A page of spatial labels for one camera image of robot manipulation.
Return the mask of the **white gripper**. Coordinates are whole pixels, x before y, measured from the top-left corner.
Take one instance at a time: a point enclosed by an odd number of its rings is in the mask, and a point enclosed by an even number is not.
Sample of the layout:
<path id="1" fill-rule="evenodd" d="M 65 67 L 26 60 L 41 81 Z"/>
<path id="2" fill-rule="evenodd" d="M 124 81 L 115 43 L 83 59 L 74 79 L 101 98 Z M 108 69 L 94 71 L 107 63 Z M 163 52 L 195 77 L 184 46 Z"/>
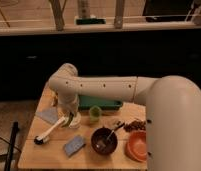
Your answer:
<path id="1" fill-rule="evenodd" d="M 73 114 L 74 116 L 77 115 L 78 107 L 79 107 L 79 98 L 75 95 L 73 98 L 65 98 L 62 96 L 58 97 L 58 107 L 64 114 Z M 34 143 L 37 145 L 42 145 L 48 141 L 48 136 L 50 133 L 57 128 L 60 124 L 62 124 L 66 118 L 62 116 L 58 119 L 48 130 L 41 133 L 40 135 L 34 138 Z"/>

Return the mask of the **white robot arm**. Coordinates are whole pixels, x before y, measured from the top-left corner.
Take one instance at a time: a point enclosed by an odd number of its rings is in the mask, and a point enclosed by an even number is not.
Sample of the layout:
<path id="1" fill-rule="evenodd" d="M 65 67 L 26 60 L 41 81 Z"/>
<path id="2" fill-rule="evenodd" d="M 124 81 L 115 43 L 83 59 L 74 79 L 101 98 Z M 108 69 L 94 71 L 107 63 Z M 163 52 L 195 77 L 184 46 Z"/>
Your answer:
<path id="1" fill-rule="evenodd" d="M 81 95 L 143 105 L 148 171 L 201 171 L 201 90 L 193 81 L 177 75 L 80 77 L 65 63 L 48 85 L 73 114 Z"/>

